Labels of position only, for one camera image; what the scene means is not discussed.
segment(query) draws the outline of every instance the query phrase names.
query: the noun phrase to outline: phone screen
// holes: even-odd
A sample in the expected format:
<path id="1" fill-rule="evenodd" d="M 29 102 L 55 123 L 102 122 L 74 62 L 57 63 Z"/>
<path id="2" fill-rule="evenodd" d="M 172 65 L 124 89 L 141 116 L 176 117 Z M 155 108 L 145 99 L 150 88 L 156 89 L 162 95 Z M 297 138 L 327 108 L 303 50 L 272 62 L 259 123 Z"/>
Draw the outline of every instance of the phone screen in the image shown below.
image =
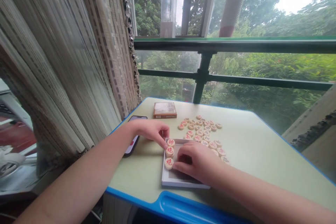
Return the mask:
<path id="1" fill-rule="evenodd" d="M 147 117 L 142 117 L 142 116 L 132 116 L 131 118 L 130 118 L 130 120 L 128 120 L 128 121 L 132 121 L 132 120 L 141 120 L 141 119 L 147 119 Z M 131 144 L 129 145 L 129 147 L 127 148 L 127 150 L 126 150 L 126 152 L 125 152 L 125 154 L 130 154 L 131 153 L 131 151 L 132 151 L 132 149 L 133 149 L 133 147 L 134 147 L 134 145 L 135 145 L 135 142 L 138 140 L 138 135 L 137 136 L 135 136 L 135 138 L 133 139 L 133 141 L 131 142 Z"/>

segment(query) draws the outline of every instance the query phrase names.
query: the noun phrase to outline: green railing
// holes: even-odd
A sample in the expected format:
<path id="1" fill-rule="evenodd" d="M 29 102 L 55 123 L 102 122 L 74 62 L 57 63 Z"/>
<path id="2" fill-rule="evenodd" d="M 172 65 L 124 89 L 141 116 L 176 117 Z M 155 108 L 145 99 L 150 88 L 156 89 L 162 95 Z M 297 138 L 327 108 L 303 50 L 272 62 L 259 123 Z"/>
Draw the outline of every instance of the green railing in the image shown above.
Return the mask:
<path id="1" fill-rule="evenodd" d="M 196 51 L 201 54 L 197 72 L 139 69 L 140 75 L 194 79 L 196 87 L 193 103 L 196 104 L 201 101 L 204 85 L 210 81 L 318 91 L 327 91 L 333 85 L 327 82 L 211 75 L 209 65 L 213 54 L 217 52 L 336 54 L 336 37 L 136 38 L 134 48 L 151 51 Z"/>

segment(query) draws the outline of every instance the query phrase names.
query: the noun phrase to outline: light green tabletop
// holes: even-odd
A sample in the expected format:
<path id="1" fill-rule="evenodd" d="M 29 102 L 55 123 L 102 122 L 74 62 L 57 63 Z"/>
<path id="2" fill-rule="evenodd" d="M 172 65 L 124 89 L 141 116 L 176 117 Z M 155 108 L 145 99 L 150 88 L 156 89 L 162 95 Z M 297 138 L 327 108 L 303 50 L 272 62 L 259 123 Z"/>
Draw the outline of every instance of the light green tabletop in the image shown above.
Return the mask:
<path id="1" fill-rule="evenodd" d="M 151 119 L 154 103 L 166 101 L 147 98 L 126 121 L 135 115 Z M 179 101 L 174 103 L 177 118 L 161 119 L 170 126 L 170 137 L 183 138 L 187 129 L 181 131 L 177 126 L 185 117 L 196 120 L 196 115 L 200 114 L 206 120 L 221 123 L 223 128 L 211 132 L 210 139 L 222 141 L 232 166 L 336 211 L 336 186 L 254 113 Z M 156 201 L 160 193 L 167 190 L 243 217 L 249 216 L 239 204 L 213 189 L 163 188 L 162 162 L 161 147 L 141 137 L 132 155 L 120 162 L 109 187 L 148 203 Z"/>

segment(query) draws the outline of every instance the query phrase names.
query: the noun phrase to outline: striped curtain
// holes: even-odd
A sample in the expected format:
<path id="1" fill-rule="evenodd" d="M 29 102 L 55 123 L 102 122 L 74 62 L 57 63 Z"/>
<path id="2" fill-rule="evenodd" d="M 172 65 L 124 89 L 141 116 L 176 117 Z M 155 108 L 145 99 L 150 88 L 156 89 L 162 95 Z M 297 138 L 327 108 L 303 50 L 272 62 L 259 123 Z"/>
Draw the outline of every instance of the striped curtain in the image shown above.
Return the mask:
<path id="1" fill-rule="evenodd" d="M 89 150 L 141 101 L 127 1 L 0 0 L 0 77 L 31 116 L 38 174 Z"/>

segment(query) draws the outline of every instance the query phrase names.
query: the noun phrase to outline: blue table edge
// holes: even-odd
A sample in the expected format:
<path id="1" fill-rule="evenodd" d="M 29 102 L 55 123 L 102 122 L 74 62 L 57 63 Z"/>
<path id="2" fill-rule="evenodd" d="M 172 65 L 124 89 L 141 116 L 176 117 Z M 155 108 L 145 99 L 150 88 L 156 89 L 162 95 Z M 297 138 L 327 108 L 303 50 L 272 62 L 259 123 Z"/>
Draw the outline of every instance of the blue table edge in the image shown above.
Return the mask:
<path id="1" fill-rule="evenodd" d="M 110 133 L 112 134 L 123 122 L 125 122 L 128 117 L 149 97 L 146 97 L 129 115 Z M 255 114 L 262 122 L 264 122 L 256 113 L 248 111 Z M 331 181 L 327 176 L 325 176 L 315 165 L 313 165 L 305 156 L 303 156 L 298 150 L 296 150 L 292 145 L 290 145 L 281 135 L 279 135 L 273 128 L 271 128 L 267 123 L 265 123 L 273 132 L 275 132 L 282 140 L 284 140 L 291 148 L 293 148 L 301 157 L 303 157 L 311 166 L 313 166 L 319 173 L 321 173 L 329 182 L 334 186 L 336 184 Z M 130 203 L 133 203 L 143 209 L 146 209 L 150 212 L 164 216 L 167 219 L 177 221 L 179 223 L 251 223 L 249 220 L 237 217 L 231 213 L 223 212 L 219 209 L 215 209 L 211 206 L 193 201 L 191 199 L 182 197 L 175 193 L 169 191 L 163 191 L 158 199 L 153 203 L 148 203 L 146 201 L 140 200 L 136 197 L 128 195 L 124 192 L 113 189 L 112 187 L 107 187 L 106 193 L 109 193 L 117 198 L 126 200 Z"/>

